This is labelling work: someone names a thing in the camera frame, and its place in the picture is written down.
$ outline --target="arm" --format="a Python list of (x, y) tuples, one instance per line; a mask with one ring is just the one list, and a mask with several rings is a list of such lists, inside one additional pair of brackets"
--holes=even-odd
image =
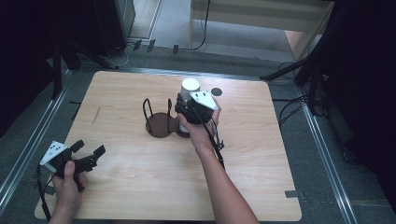
[[(73, 179), (75, 164), (69, 161), (64, 167), (64, 179), (55, 176), (52, 179), (56, 191), (56, 206), (49, 223), (72, 223), (73, 217), (81, 205), (81, 193)], [(83, 187), (86, 180), (79, 174), (79, 182)]]
[[(219, 105), (218, 108), (212, 116), (216, 123), (219, 123)], [(189, 130), (192, 144), (204, 168), (216, 222), (219, 224), (259, 223), (250, 206), (219, 163), (204, 127), (189, 124), (181, 114), (178, 118), (180, 123)], [(213, 130), (210, 122), (206, 126), (209, 130)]]

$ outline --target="wire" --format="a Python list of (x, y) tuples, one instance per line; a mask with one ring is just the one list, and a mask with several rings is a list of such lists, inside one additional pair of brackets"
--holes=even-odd
[[(202, 20), (202, 19), (200, 19), (200, 23), (201, 23), (201, 29), (202, 29), (202, 31), (204, 32), (204, 34), (206, 35), (206, 28), (204, 27), (204, 24), (203, 24), (203, 20)], [(202, 51), (206, 50), (208, 47), (209, 47), (209, 46), (208, 46), (207, 42), (205, 41), (205, 48), (202, 49)]]
[(273, 102), (290, 102), (293, 101), (294, 99), (273, 99)]
[[(295, 99), (291, 99), (291, 100), (282, 100), (282, 101), (289, 101), (280, 111), (279, 116), (278, 116), (278, 125), (279, 125), (279, 129), (280, 131), (282, 131), (282, 125), (286, 122), (286, 120), (288, 118), (290, 118), (292, 115), (294, 115), (295, 113), (297, 113), (304, 105), (304, 103), (307, 103), (307, 99), (306, 99), (307, 95), (303, 95), (300, 97), (297, 97)], [(290, 105), (292, 105), (293, 103), (297, 102), (301, 100), (303, 103), (301, 105), (299, 105), (297, 108), (295, 108), (294, 110), (292, 110), (285, 118), (282, 118), (282, 114), (283, 112), (286, 110), (286, 108), (288, 108)]]
[(195, 49), (184, 49), (184, 50), (198, 50), (206, 42), (207, 17), (209, 16), (209, 8), (210, 8), (210, 0), (207, 0), (205, 25), (204, 25), (204, 39), (202, 40), (201, 45), (199, 47), (195, 48)]
[(218, 132), (218, 125), (217, 125), (216, 122), (213, 120), (213, 118), (211, 118), (211, 122), (212, 122), (213, 125), (214, 125), (213, 130), (214, 130), (214, 132), (215, 132), (216, 141), (217, 141), (217, 144), (218, 144), (218, 146), (219, 146), (219, 150), (222, 150), (222, 149), (224, 148), (224, 142), (223, 142), (222, 140), (221, 140), (221, 142), (220, 142), (220, 139), (219, 139), (219, 132)]
[(191, 106), (190, 104), (188, 104), (188, 106), (189, 106), (189, 108), (192, 109), (192, 111), (194, 112), (195, 116), (198, 118), (198, 120), (200, 120), (201, 124), (204, 126), (204, 128), (205, 128), (205, 130), (206, 130), (206, 132), (207, 132), (207, 136), (209, 137), (209, 140), (210, 140), (210, 142), (212, 143), (213, 148), (215, 149), (215, 153), (216, 153), (216, 155), (218, 156), (218, 161), (219, 161), (219, 163), (221, 164), (221, 166), (223, 167), (223, 169), (225, 170), (224, 159), (223, 159), (223, 157), (221, 156), (221, 153), (220, 153), (221, 148), (220, 148), (219, 144), (217, 144), (217, 143), (215, 142), (215, 139), (214, 139), (214, 137), (213, 137), (213, 134), (207, 129), (206, 124), (205, 124), (204, 121), (201, 119), (201, 117), (199, 116), (199, 114), (198, 114), (198, 112), (195, 110), (195, 108), (194, 108), (193, 106)]
[(126, 56), (126, 61), (125, 61), (125, 63), (113, 63), (113, 62), (111, 62), (107, 57), (105, 57), (106, 61), (108, 61), (109, 63), (111, 63), (111, 64), (113, 64), (113, 65), (116, 65), (116, 66), (123, 66), (123, 65), (127, 64), (128, 61), (129, 61), (129, 56), (128, 56), (128, 53), (127, 53), (126, 50), (127, 50), (128, 48), (130, 48), (131, 46), (134, 46), (134, 43), (131, 44), (131, 45), (128, 45), (128, 46), (124, 49), (124, 53), (125, 53), (125, 56)]

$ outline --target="gray floor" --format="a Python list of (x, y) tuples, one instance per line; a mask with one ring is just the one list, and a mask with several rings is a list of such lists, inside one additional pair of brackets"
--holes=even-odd
[(162, 0), (134, 0), (134, 11), (136, 16), (132, 27), (131, 37), (137, 39), (151, 39), (152, 30)]
[[(184, 3), (187, 1), (164, 0), (163, 2)], [(158, 20), (161, 19), (165, 8), (171, 7), (166, 7), (166, 4), (163, 4)], [(169, 29), (162, 29), (157, 22), (152, 37), (157, 39), (156, 43), (158, 46), (166, 44), (164, 40), (168, 41), (172, 46), (174, 43), (182, 46), (183, 43), (186, 43), (183, 42), (186, 41), (185, 35), (187, 36), (187, 33), (176, 32), (175, 30), (169, 32)], [(220, 45), (223, 44), (222, 41), (227, 43), (223, 44), (224, 46), (231, 45), (233, 37), (234, 35), (227, 35), (217, 41)], [(274, 45), (282, 46), (278, 51), (279, 55), (282, 55), (283, 50), (287, 48), (285, 47), (285, 42), (282, 41), (279, 38), (278, 43), (273, 43)], [(269, 49), (272, 48), (271, 50), (276, 51), (276, 47), (271, 46), (271, 44), (268, 44), (268, 46)], [(255, 50), (251, 50), (254, 48), (246, 49), (247, 53), (245, 55), (237, 55), (233, 50), (231, 50), (231, 53), (217, 50), (216, 54), (214, 54), (215, 52), (189, 51), (173, 54), (171, 49), (154, 49), (152, 52), (147, 53), (147, 47), (142, 46), (141, 49), (136, 51), (128, 49), (129, 62), (122, 66), (120, 70), (128, 72), (135, 71), (136, 68), (147, 68), (145, 71), (148, 73), (158, 73), (158, 70), (149, 69), (161, 69), (162, 73), (179, 73), (181, 75), (183, 75), (183, 71), (190, 71), (199, 73), (202, 76), (257, 80), (257, 76), (274, 73), (281, 65), (280, 62), (290, 60), (286, 56), (284, 58), (277, 55), (272, 57), (270, 53), (268, 53), (270, 55), (266, 56), (267, 58), (261, 59), (253, 53)], [(111, 60), (122, 63), (125, 62), (125, 59), (121, 52), (119, 56)], [(93, 74), (96, 71), (103, 70), (84, 57), (81, 57), (81, 61), (83, 67), (80, 71), (70, 73), (70, 76), (67, 76), (70, 77), (70, 82), (67, 86), (66, 95), (49, 127), (45, 130), (42, 138), (39, 139), (36, 153), (34, 153), (32, 161), (28, 162), (19, 185), (15, 188), (6, 209), (0, 216), (0, 223), (45, 223), (45, 221), (34, 217), (34, 208), (38, 202), (38, 193), (35, 188), (35, 166), (52, 140), (64, 141), (73, 123), (71, 118), (78, 108), (77, 105), (70, 104), (70, 101), (81, 102)], [(172, 70), (174, 72), (164, 72), (164, 70)], [(286, 77), (270, 82), (269, 85), (273, 99), (292, 99), (300, 94), (298, 88), (292, 84), (292, 80)], [(2, 157), (0, 157), (0, 163), (2, 164), (0, 177), (2, 182), (11, 171), (35, 126), (50, 104), (51, 88), (51, 85), (49, 85), (41, 92), (0, 139), (0, 148), (3, 152)], [(285, 104), (284, 102), (274, 102), (277, 114), (279, 114)], [(292, 109), (289, 108), (289, 110), (285, 111), (285, 114), (288, 114)], [(341, 147), (332, 132), (329, 121), (325, 118), (316, 119), (359, 223), (396, 223), (396, 216), (378, 186), (375, 175), (364, 166), (351, 165), (344, 162)], [(305, 195), (304, 199), (300, 199), (303, 218), (298, 223), (343, 223), (344, 220), (334, 197), (329, 177), (324, 169), (317, 144), (303, 110), (293, 115), (284, 124), (282, 127), (282, 138), (288, 154), (295, 186), (297, 190)], [(76, 223), (107, 223), (107, 221), (79, 220)]]
[[(163, 0), (151, 35), (151, 39), (156, 40), (155, 46), (172, 48), (179, 45), (181, 49), (188, 47), (190, 8), (191, 1)], [(136, 10), (136, 17), (139, 18), (140, 15), (146, 17), (146, 9), (142, 12)], [(193, 22), (193, 48), (202, 43), (204, 23), (198, 20)], [(198, 51), (276, 62), (294, 61), (283, 30), (213, 21), (207, 23), (206, 30), (206, 42)]]

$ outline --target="forearm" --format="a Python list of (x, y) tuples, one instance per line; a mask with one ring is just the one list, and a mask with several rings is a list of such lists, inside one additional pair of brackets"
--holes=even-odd
[(259, 223), (248, 203), (225, 173), (214, 153), (199, 155), (218, 224)]
[(70, 224), (73, 221), (73, 216), (67, 208), (55, 207), (53, 211), (52, 218), (49, 221), (49, 224)]

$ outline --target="cable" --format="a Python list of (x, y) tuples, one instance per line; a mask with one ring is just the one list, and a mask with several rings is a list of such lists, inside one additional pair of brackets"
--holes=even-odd
[(213, 118), (211, 118), (211, 122), (214, 125), (213, 130), (215, 132), (215, 136), (216, 136), (216, 141), (217, 141), (217, 145), (219, 146), (219, 150), (222, 150), (224, 148), (224, 142), (219, 139), (219, 132), (218, 132), (218, 125), (216, 124), (216, 122), (213, 120)]
[[(202, 29), (202, 31), (203, 31), (204, 34), (206, 35), (206, 28), (204, 27), (204, 24), (203, 24), (203, 20), (202, 20), (202, 19), (200, 19), (200, 24), (201, 24), (201, 29)], [(207, 42), (205, 41), (205, 48), (202, 49), (202, 50), (200, 50), (200, 51), (204, 51), (204, 50), (206, 50), (208, 47), (209, 47), (209, 46), (208, 46)]]
[(38, 164), (36, 167), (38, 193), (40, 194), (40, 198), (41, 198), (41, 202), (42, 202), (41, 207), (43, 208), (44, 215), (46, 215), (47, 221), (50, 221), (51, 215), (50, 215), (49, 207), (47, 206), (47, 202), (46, 202), (45, 189), (43, 189), (43, 186), (41, 184), (41, 170), (40, 169), (41, 169), (41, 165)]
[[(300, 96), (300, 97), (297, 97), (297, 98), (291, 99), (291, 100), (283, 100), (282, 99), (282, 101), (289, 101), (289, 102), (282, 108), (282, 110), (280, 111), (279, 116), (278, 116), (278, 125), (279, 125), (280, 131), (282, 131), (282, 125), (286, 122), (286, 120), (288, 118), (290, 118), (292, 115), (294, 115), (295, 113), (297, 113), (301, 109), (301, 107), (307, 103), (306, 97), (307, 97), (307, 95), (303, 95), (303, 96)], [(299, 105), (299, 107), (292, 110), (285, 118), (282, 119), (282, 114), (286, 110), (286, 108), (299, 100), (302, 100), (304, 104)]]
[(294, 99), (273, 99), (273, 102), (290, 102), (293, 101)]
[(44, 192), (46, 192), (46, 188), (49, 185), (49, 183), (52, 181), (53, 177), (55, 177), (55, 175), (52, 175), (52, 177), (50, 178), (49, 182), (47, 182), (47, 184), (44, 186)]
[(123, 65), (127, 64), (128, 61), (129, 61), (129, 56), (128, 56), (128, 53), (126, 52), (126, 50), (127, 50), (128, 48), (130, 48), (131, 46), (134, 46), (134, 43), (131, 44), (131, 45), (128, 45), (128, 46), (124, 49), (124, 53), (125, 53), (125, 56), (126, 56), (126, 61), (125, 61), (125, 63), (113, 63), (113, 62), (111, 62), (107, 57), (105, 57), (106, 61), (108, 61), (109, 63), (111, 63), (111, 64), (113, 64), (113, 65), (115, 65), (115, 66), (123, 66)]
[(194, 112), (195, 116), (198, 118), (198, 120), (200, 120), (201, 124), (204, 126), (204, 128), (205, 128), (205, 130), (206, 130), (206, 132), (207, 132), (207, 135), (208, 135), (208, 137), (209, 137), (209, 140), (210, 140), (210, 142), (212, 143), (213, 148), (215, 149), (216, 155), (217, 155), (217, 157), (218, 157), (218, 161), (219, 161), (219, 163), (221, 164), (221, 166), (223, 167), (223, 169), (225, 170), (224, 159), (223, 159), (223, 157), (221, 156), (221, 153), (220, 153), (221, 148), (220, 148), (219, 144), (217, 144), (217, 143), (215, 142), (215, 139), (214, 139), (214, 137), (213, 137), (213, 134), (207, 129), (206, 124), (205, 124), (204, 121), (201, 119), (201, 117), (199, 116), (199, 114), (198, 114), (198, 112), (195, 110), (195, 108), (194, 108), (193, 106), (191, 106), (190, 104), (188, 104), (188, 106), (189, 106), (189, 108), (192, 109), (192, 111)]
[(184, 49), (184, 50), (198, 50), (206, 42), (206, 27), (207, 27), (207, 17), (209, 16), (210, 0), (207, 0), (206, 16), (205, 16), (205, 26), (204, 26), (204, 39), (199, 47), (195, 49)]

